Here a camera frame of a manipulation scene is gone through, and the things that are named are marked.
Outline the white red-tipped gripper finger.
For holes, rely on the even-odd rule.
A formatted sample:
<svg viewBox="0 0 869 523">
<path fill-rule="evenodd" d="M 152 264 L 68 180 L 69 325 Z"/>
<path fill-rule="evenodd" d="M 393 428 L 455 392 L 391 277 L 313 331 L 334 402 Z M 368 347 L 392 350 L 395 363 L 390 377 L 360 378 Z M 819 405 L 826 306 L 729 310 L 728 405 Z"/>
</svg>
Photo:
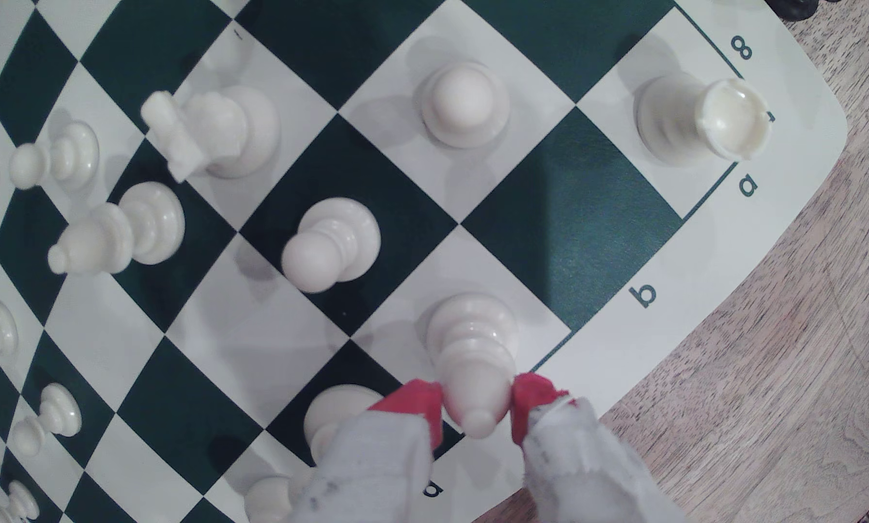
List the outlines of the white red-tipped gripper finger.
<svg viewBox="0 0 869 523">
<path fill-rule="evenodd" d="M 637 452 L 598 420 L 587 398 L 533 372 L 511 388 L 512 441 L 541 522 L 684 522 Z"/>
<path fill-rule="evenodd" d="M 336 385 L 312 400 L 303 428 L 316 468 L 287 522 L 407 522 L 443 440 L 440 384 L 411 380 L 380 398 Z"/>
</svg>

